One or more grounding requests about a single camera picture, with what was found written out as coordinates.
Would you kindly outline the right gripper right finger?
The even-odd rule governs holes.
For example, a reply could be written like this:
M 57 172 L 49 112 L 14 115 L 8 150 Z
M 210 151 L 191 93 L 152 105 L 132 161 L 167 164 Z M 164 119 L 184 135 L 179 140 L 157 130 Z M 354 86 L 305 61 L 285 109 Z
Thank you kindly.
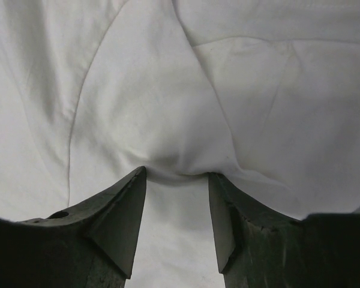
M 360 287 L 360 214 L 283 215 L 208 175 L 219 272 L 226 287 Z

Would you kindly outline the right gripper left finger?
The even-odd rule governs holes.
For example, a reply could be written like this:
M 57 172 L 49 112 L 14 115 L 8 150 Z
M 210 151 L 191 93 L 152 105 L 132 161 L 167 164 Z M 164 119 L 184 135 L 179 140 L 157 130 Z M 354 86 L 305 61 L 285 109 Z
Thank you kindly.
M 0 218 L 0 287 L 124 287 L 145 196 L 146 169 L 138 167 L 47 218 Z

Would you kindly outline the white t shirt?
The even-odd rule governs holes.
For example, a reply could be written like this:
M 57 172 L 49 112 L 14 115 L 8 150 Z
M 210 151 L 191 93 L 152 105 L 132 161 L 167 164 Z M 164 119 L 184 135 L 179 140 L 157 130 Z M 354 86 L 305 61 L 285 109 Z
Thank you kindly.
M 0 217 L 138 166 L 128 287 L 222 287 L 208 172 L 293 218 L 360 212 L 360 1 L 0 1 Z

